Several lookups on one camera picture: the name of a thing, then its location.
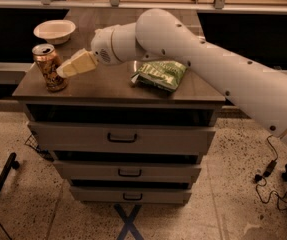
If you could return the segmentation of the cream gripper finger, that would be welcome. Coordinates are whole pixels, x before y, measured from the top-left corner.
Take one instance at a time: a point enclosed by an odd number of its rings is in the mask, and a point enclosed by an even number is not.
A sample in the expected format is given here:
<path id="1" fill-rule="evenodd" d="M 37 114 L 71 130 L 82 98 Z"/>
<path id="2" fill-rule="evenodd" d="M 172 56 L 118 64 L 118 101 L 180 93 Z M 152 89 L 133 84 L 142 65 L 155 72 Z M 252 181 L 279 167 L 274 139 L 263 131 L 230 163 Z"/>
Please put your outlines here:
<path id="1" fill-rule="evenodd" d="M 77 65 L 66 61 L 56 69 L 57 74 L 62 78 L 69 78 L 79 73 Z"/>

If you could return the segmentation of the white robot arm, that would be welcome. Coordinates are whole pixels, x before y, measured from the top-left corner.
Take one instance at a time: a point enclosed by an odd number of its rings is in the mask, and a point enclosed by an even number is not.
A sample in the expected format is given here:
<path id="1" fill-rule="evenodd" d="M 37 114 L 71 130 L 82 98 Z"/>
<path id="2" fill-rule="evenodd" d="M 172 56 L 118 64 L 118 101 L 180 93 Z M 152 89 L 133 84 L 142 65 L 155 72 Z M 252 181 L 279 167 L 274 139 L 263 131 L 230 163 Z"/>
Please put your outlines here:
<path id="1" fill-rule="evenodd" d="M 287 75 L 201 40 L 162 9 L 143 12 L 136 22 L 95 31 L 79 66 L 75 57 L 57 69 L 71 77 L 126 61 L 174 60 L 196 72 L 245 114 L 287 144 Z"/>

